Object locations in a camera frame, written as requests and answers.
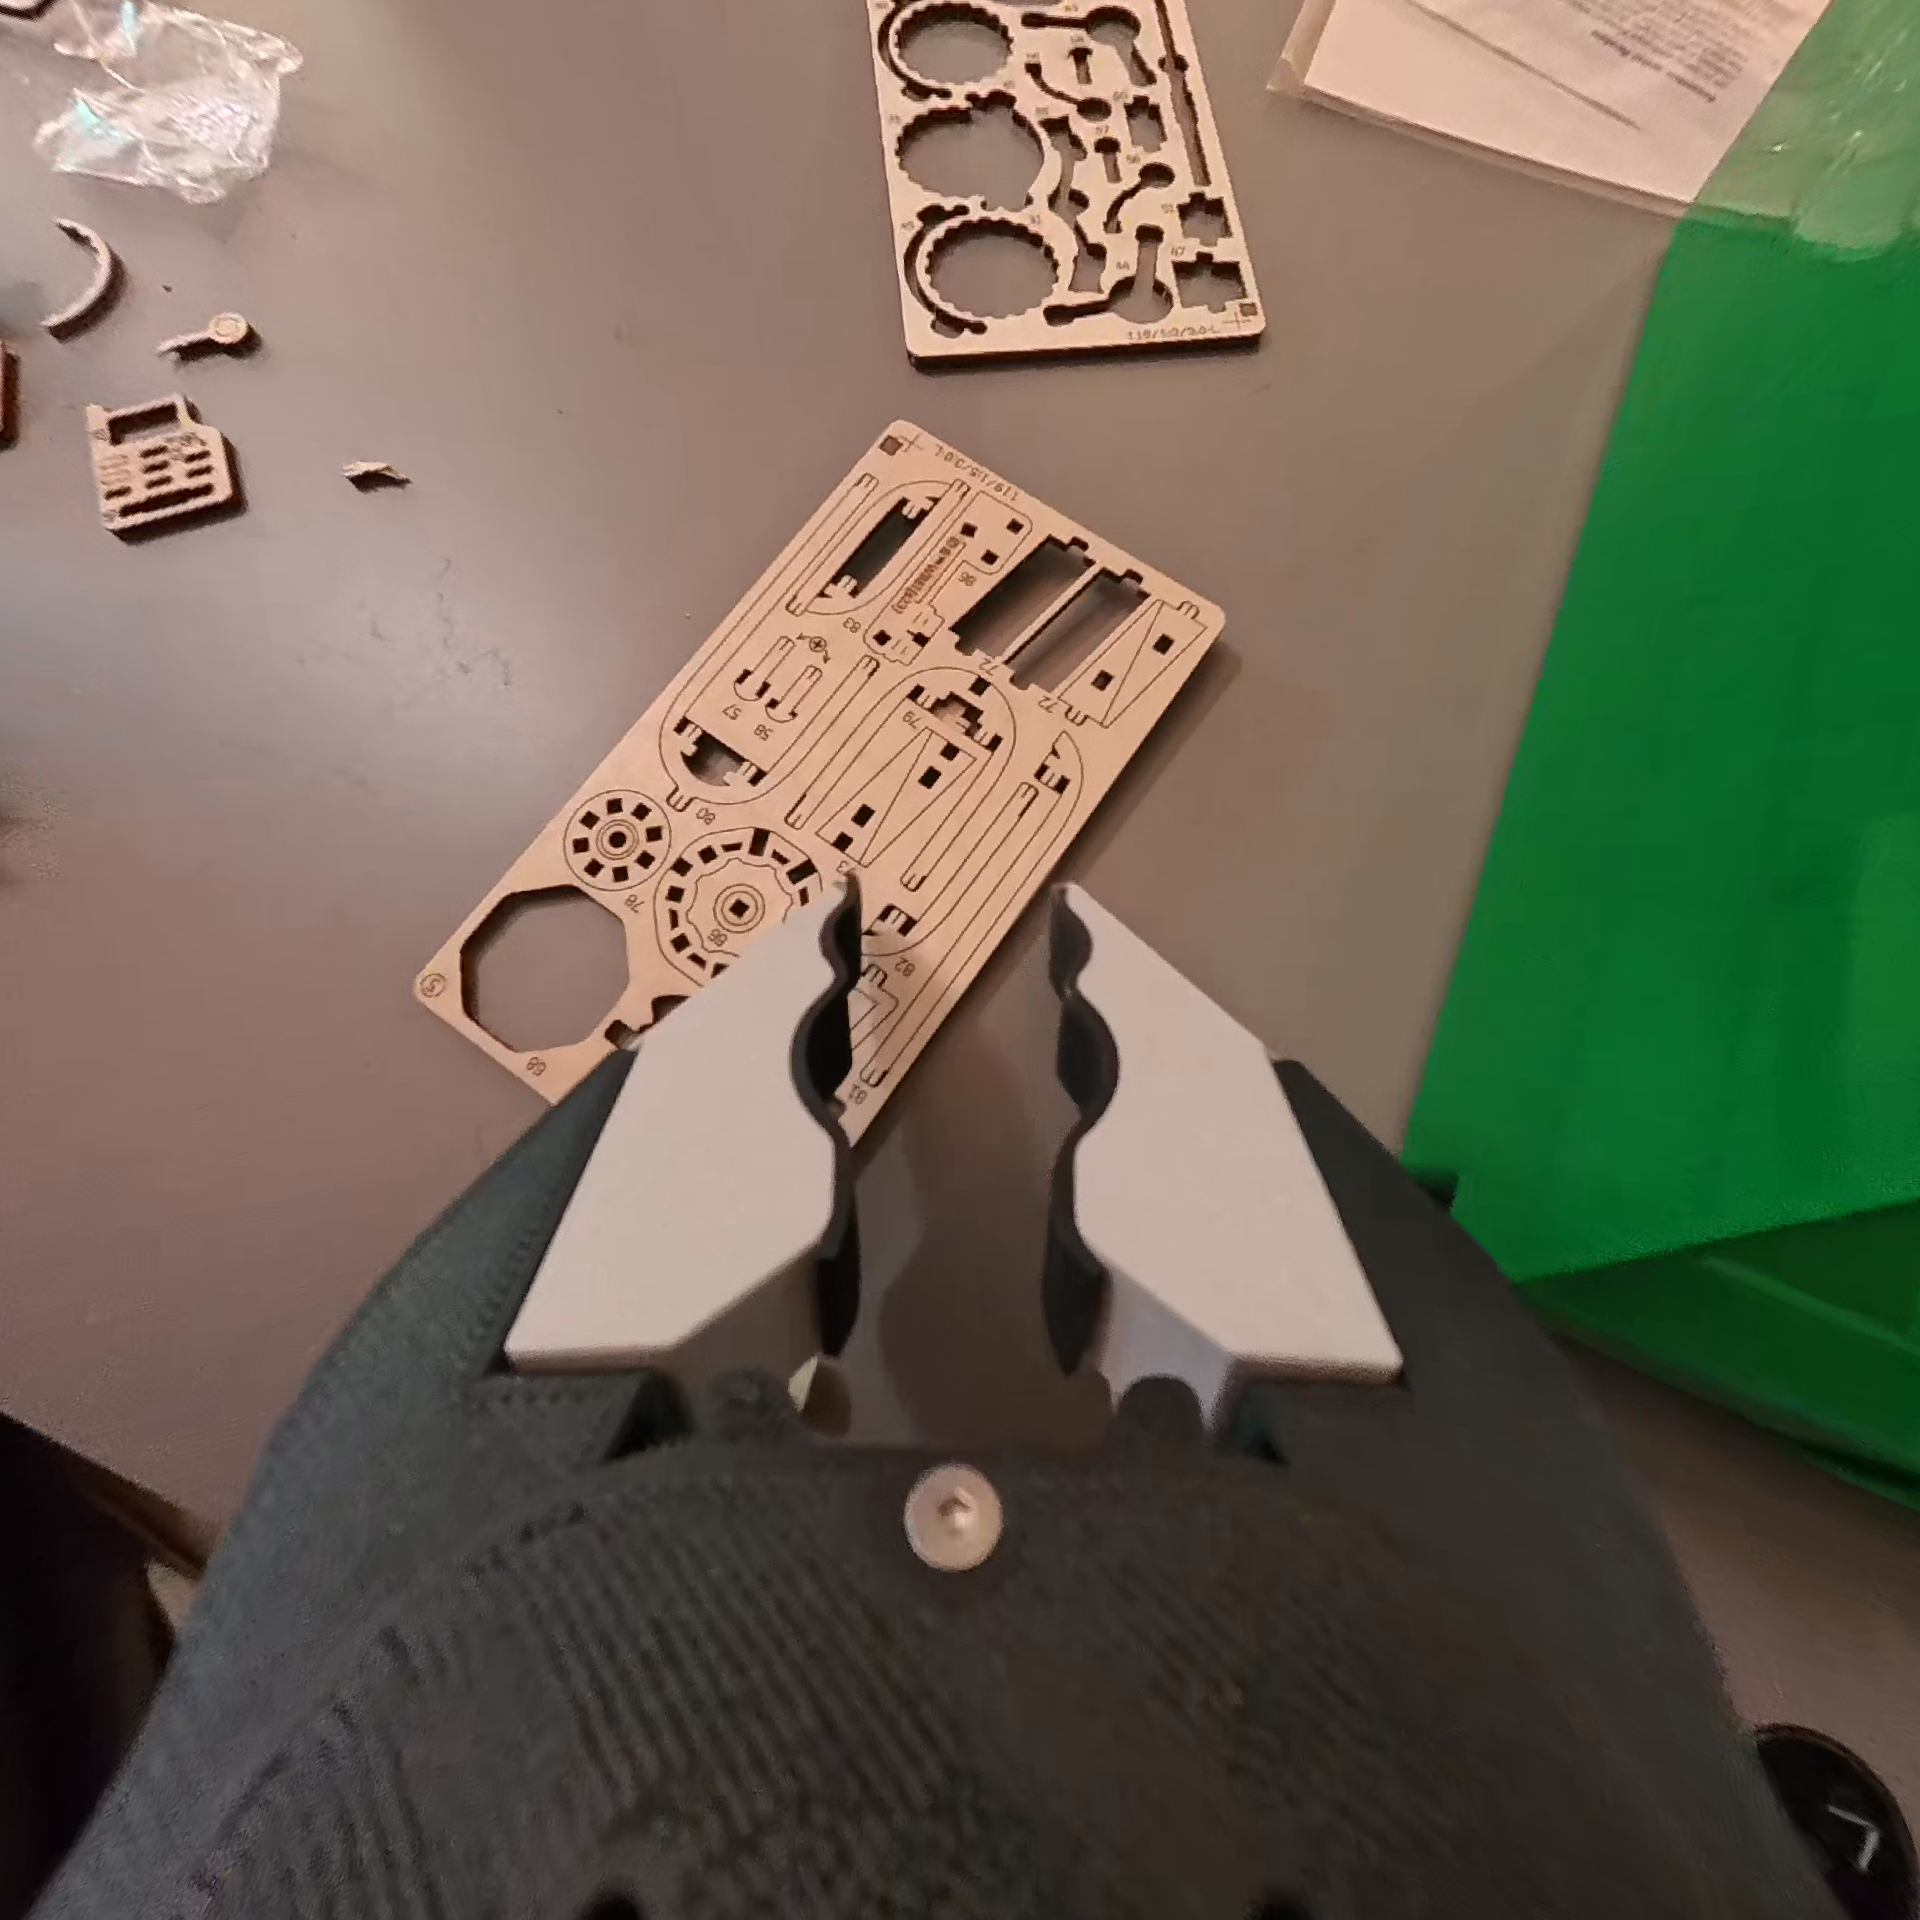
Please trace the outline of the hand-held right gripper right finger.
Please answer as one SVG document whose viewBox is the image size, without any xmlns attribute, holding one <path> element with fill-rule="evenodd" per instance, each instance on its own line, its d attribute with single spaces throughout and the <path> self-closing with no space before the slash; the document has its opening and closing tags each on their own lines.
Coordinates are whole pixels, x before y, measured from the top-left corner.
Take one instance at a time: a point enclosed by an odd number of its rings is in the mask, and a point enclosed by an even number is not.
<svg viewBox="0 0 1920 1920">
<path fill-rule="evenodd" d="M 1395 1385 L 1401 1347 L 1260 1038 L 1084 887 L 1047 975 L 1072 1128 L 1049 1174 L 1044 1331 L 1114 1400 L 1191 1389 L 1218 1431 L 1250 1383 Z"/>
</svg>

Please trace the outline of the crumpled clear plastic wrap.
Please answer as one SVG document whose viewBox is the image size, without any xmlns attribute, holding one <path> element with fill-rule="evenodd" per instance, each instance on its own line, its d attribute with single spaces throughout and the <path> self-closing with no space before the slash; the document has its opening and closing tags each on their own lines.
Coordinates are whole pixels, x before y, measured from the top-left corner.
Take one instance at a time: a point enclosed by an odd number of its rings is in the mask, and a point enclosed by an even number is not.
<svg viewBox="0 0 1920 1920">
<path fill-rule="evenodd" d="M 58 173 L 187 205 L 263 179 L 304 52 L 258 24 L 160 3 L 5 3 L 5 81 L 32 95 Z"/>
</svg>

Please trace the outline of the wooden puzzle sheet round cutouts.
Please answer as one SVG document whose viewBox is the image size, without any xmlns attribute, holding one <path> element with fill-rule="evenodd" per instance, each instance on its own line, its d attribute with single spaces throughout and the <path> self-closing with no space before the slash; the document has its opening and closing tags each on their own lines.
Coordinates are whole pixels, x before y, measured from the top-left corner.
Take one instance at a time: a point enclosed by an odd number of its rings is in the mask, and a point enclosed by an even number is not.
<svg viewBox="0 0 1920 1920">
<path fill-rule="evenodd" d="M 1261 339 L 1186 5 L 868 5 L 868 46 L 913 359 Z"/>
</svg>

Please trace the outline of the curved wooden puzzle piece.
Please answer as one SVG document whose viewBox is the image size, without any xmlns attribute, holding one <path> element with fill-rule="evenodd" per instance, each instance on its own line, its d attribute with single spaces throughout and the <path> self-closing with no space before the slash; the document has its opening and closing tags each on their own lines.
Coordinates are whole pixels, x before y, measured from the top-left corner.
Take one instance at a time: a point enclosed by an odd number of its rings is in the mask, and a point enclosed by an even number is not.
<svg viewBox="0 0 1920 1920">
<path fill-rule="evenodd" d="M 80 293 L 40 321 L 50 335 L 66 339 L 92 327 L 105 312 L 121 277 L 121 263 L 117 251 L 92 225 L 55 216 L 55 229 L 79 245 L 90 260 L 87 280 Z"/>
</svg>

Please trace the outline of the green plastic bin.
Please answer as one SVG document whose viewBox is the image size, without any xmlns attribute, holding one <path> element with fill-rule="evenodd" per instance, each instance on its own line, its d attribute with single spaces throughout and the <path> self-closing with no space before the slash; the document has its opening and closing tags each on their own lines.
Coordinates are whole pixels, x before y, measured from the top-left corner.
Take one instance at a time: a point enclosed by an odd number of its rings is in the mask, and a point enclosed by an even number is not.
<svg viewBox="0 0 1920 1920">
<path fill-rule="evenodd" d="M 1675 225 L 1405 1132 L 1555 1328 L 1917 1501 L 1917 7 Z"/>
</svg>

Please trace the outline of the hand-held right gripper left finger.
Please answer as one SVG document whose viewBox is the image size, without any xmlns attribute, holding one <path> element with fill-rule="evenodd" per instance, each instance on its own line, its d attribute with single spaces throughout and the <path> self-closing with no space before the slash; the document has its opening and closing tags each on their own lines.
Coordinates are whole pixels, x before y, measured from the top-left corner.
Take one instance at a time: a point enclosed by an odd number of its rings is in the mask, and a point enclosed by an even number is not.
<svg viewBox="0 0 1920 1920">
<path fill-rule="evenodd" d="M 650 1375 L 666 1419 L 731 1375 L 803 1414 L 859 1301 L 858 880 L 832 880 L 633 1051 L 505 1332 L 516 1393 Z"/>
</svg>

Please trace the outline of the grey desk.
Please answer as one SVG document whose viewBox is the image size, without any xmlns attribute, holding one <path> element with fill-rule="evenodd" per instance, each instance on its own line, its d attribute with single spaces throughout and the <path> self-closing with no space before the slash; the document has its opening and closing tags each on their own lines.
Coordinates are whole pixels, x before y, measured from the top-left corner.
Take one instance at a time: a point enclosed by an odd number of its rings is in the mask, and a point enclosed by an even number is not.
<svg viewBox="0 0 1920 1920">
<path fill-rule="evenodd" d="M 1400 1139 L 1665 224 L 1275 97 L 1291 9 L 1194 5 L 1261 342 L 923 373 L 852 7 L 224 12 L 304 71 L 219 205 L 55 175 L 5 81 L 18 1419 L 224 1525 L 539 1115 L 425 958 L 895 417 L 1220 604 L 1067 873 Z M 55 216 L 121 268 L 66 339 Z M 242 508 L 124 539 L 85 407 L 167 392 Z"/>
</svg>

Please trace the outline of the wooden grid puzzle piece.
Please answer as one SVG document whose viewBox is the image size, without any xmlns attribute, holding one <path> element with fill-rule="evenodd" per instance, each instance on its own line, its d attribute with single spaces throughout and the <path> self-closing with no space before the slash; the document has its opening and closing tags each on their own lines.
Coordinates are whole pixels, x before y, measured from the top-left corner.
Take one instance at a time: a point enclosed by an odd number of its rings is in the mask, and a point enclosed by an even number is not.
<svg viewBox="0 0 1920 1920">
<path fill-rule="evenodd" d="M 85 407 L 87 456 L 103 528 L 146 537 L 242 508 L 224 431 L 181 392 Z"/>
</svg>

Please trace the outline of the wooden puzzle sheet with gears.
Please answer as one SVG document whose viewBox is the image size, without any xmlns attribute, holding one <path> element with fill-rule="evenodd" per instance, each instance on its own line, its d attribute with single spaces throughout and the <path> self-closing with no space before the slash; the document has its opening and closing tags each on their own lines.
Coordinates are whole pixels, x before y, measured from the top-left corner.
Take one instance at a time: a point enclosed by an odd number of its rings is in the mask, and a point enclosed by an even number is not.
<svg viewBox="0 0 1920 1920">
<path fill-rule="evenodd" d="M 856 880 L 861 1139 L 1225 628 L 1220 606 L 895 420 L 417 975 L 555 1102 L 658 1001 Z M 627 985 L 514 1046 L 466 963 L 525 896 L 621 928 Z"/>
</svg>

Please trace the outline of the black round object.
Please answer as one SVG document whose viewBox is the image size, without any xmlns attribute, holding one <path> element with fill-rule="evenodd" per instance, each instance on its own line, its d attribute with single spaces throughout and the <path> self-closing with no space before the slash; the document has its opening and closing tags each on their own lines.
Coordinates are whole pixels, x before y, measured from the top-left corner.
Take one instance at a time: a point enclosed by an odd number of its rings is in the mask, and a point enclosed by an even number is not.
<svg viewBox="0 0 1920 1920">
<path fill-rule="evenodd" d="M 1917 1854 L 1895 1793 L 1849 1745 L 1795 1724 L 1755 1728 L 1777 1801 L 1852 1917 L 1915 1917 Z"/>
</svg>

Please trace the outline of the printed paper sheet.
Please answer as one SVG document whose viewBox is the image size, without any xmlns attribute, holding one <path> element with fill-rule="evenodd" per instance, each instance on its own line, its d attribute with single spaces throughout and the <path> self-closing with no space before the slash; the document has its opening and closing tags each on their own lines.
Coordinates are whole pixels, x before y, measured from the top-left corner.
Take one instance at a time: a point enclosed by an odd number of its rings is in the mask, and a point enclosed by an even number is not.
<svg viewBox="0 0 1920 1920">
<path fill-rule="evenodd" d="M 1307 3 L 1268 89 L 1681 214 L 1826 3 Z"/>
</svg>

